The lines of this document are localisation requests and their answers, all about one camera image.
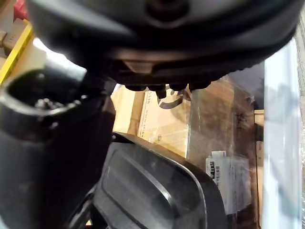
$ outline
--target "barcode label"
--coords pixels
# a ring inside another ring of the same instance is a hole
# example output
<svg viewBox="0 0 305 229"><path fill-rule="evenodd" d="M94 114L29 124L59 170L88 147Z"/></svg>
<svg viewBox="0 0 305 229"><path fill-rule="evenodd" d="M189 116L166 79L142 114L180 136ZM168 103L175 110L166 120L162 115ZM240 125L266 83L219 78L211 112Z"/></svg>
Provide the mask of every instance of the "barcode label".
<svg viewBox="0 0 305 229"><path fill-rule="evenodd" d="M219 186L219 182L220 182L220 166L216 166L215 183L217 186Z"/></svg>

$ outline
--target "black plastic part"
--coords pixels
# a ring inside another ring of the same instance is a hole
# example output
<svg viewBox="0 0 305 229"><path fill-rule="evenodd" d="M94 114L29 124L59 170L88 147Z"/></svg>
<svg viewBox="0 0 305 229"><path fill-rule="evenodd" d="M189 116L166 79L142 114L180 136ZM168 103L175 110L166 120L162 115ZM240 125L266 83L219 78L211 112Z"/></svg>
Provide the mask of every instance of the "black plastic part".
<svg viewBox="0 0 305 229"><path fill-rule="evenodd" d="M292 38L304 0L177 2L189 11L171 29L147 21L147 0L27 0L27 7L50 48L118 83L147 86L210 83L263 61ZM123 62L152 69L137 73Z"/></svg>
<svg viewBox="0 0 305 229"><path fill-rule="evenodd" d="M43 110L34 105L46 96L42 85L30 72L0 92L0 216L10 229L68 228L101 176L111 140L110 98Z"/></svg>
<svg viewBox="0 0 305 229"><path fill-rule="evenodd" d="M110 228L227 229L220 192L203 171L135 136L115 136L94 196Z"/></svg>

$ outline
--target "plastic wrap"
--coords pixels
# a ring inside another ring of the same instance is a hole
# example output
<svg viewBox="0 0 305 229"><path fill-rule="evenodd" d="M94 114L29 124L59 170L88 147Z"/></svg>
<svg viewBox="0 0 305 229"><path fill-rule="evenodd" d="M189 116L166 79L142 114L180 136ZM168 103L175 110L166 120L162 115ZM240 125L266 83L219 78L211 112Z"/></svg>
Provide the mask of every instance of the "plastic wrap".
<svg viewBox="0 0 305 229"><path fill-rule="evenodd" d="M253 97L229 78L192 93L187 159L214 178L230 228L257 228Z"/></svg>
<svg viewBox="0 0 305 229"><path fill-rule="evenodd" d="M185 157L218 185L231 229L258 223L253 97L227 76L190 93L146 92L138 136Z"/></svg>
<svg viewBox="0 0 305 229"><path fill-rule="evenodd" d="M302 227L300 94L292 40L265 61L264 229Z"/></svg>

